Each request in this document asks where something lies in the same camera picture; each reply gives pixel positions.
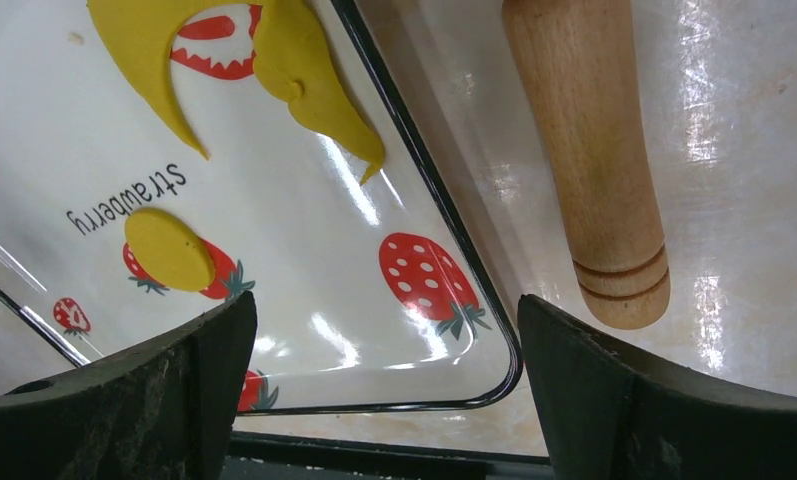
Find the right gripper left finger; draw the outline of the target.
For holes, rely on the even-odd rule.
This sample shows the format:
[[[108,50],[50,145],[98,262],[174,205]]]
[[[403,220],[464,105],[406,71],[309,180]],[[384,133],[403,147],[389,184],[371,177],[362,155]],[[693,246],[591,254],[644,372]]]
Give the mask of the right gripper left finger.
[[[244,293],[0,395],[0,479],[216,479],[257,330]]]

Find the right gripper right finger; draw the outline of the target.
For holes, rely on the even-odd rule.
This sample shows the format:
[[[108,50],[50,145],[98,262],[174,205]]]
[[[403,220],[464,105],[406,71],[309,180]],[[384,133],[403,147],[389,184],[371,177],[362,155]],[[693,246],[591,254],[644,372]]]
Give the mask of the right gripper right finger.
[[[797,397],[663,359],[534,296],[517,320],[559,479],[797,479]]]

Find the yellow dough ball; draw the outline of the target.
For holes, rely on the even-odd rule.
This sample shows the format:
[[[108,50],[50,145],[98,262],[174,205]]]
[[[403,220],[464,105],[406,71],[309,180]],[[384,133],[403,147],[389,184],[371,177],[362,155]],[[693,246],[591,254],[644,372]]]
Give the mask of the yellow dough ball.
[[[203,241],[173,214],[141,208],[127,218],[124,233],[138,264],[165,286],[198,292],[215,281],[215,266]]]

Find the strawberry pattern white tray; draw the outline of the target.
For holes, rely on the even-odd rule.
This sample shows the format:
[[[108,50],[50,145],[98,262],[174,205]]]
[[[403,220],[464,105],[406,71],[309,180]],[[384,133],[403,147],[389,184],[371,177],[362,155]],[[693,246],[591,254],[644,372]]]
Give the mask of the strawberry pattern white tray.
[[[0,1],[0,300],[83,364],[249,292],[248,414],[499,401],[515,333],[353,6],[310,10],[377,172],[255,77],[271,9]],[[146,207],[201,238],[210,286],[138,264],[124,225]]]

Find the wooden roller pin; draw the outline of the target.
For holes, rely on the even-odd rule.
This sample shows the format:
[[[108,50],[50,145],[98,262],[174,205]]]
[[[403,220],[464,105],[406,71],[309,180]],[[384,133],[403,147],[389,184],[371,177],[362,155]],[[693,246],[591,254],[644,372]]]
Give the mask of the wooden roller pin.
[[[667,310],[670,273],[627,1],[506,1],[502,19],[548,155],[585,304],[622,330]]]

